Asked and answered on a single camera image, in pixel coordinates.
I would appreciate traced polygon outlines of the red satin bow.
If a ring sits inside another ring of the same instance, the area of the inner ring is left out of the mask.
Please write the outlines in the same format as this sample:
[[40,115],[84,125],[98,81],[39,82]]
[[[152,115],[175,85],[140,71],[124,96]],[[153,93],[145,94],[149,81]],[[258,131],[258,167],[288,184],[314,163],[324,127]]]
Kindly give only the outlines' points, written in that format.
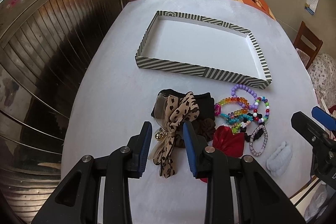
[[233,134],[227,126],[219,126],[217,129],[212,127],[208,130],[199,128],[195,132],[226,156],[240,158],[243,155],[245,139],[242,132]]

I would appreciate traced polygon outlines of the black velvet hair band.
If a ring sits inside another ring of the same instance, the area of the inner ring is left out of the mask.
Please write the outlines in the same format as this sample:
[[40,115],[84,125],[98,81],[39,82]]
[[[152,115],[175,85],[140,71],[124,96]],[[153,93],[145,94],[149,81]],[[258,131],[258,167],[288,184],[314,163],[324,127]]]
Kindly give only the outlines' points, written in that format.
[[[164,104],[168,96],[175,96],[179,99],[182,99],[185,94],[177,92],[173,89],[163,89],[161,90],[156,98],[156,102],[154,104],[153,110],[151,112],[151,116],[153,118],[162,119],[162,114],[164,111]],[[215,120],[215,114],[214,114],[214,99],[211,97],[210,93],[204,93],[199,95],[194,95],[196,103],[199,106],[199,120],[204,119],[212,119]]]

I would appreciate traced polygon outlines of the leopard print ribbon bow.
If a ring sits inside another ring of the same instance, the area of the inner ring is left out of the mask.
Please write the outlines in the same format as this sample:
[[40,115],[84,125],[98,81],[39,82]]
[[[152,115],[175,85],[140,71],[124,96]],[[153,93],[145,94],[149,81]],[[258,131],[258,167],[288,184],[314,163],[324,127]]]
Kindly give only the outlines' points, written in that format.
[[159,166],[159,175],[169,178],[175,174],[172,158],[178,132],[185,122],[192,122],[199,116],[199,106],[193,92],[179,98],[169,95],[162,106],[162,121],[155,133],[157,144],[151,150],[148,159]]

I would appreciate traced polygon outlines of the black ruffled scrunchie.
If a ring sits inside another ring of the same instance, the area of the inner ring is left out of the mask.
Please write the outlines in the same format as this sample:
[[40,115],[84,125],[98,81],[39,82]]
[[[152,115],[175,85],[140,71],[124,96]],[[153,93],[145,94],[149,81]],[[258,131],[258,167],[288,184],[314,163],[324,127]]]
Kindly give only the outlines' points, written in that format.
[[[247,113],[247,114],[243,114],[242,118],[243,118],[242,122],[245,123],[245,127],[240,126],[240,132],[244,133],[244,139],[245,139],[245,141],[246,142],[250,142],[251,136],[246,133],[248,123],[254,121],[255,118],[258,118],[258,121],[257,121],[258,124],[264,125],[265,123],[264,123],[264,121],[262,121],[262,119],[264,117],[260,113],[252,113],[252,114],[251,113]],[[253,140],[259,139],[263,135],[263,133],[264,133],[263,129],[257,130],[257,132],[254,135]]]

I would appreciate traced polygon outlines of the floral fabric bedding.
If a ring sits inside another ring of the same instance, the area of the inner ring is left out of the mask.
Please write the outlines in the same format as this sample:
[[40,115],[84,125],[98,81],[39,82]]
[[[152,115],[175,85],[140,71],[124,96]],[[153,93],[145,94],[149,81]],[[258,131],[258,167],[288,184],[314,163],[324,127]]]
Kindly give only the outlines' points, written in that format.
[[335,118],[335,59],[327,53],[318,54],[307,73],[314,87],[318,106]]

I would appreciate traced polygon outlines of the wooden chair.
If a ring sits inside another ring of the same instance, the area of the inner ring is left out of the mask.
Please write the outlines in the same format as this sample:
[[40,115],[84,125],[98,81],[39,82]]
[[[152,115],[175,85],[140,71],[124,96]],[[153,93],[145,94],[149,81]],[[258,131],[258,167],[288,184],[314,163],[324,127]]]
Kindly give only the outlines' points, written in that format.
[[293,46],[298,50],[306,69],[311,66],[322,45],[323,41],[306,26],[305,22],[301,22]]

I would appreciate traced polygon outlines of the striped shallow cardboard tray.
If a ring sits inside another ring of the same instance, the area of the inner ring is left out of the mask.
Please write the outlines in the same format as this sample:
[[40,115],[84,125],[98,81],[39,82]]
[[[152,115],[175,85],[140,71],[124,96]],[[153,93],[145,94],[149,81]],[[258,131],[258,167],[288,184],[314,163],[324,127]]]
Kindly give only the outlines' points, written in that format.
[[265,89],[272,76],[247,28],[185,12],[155,12],[141,40],[139,68],[199,76]]

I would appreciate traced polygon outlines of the dark wooden slatted door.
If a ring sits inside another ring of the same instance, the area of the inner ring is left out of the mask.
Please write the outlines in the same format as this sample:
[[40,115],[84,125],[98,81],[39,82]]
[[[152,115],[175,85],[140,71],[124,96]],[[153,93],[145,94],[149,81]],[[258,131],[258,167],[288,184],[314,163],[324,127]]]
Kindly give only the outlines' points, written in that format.
[[30,223],[60,181],[76,94],[122,0],[5,0],[1,197]]

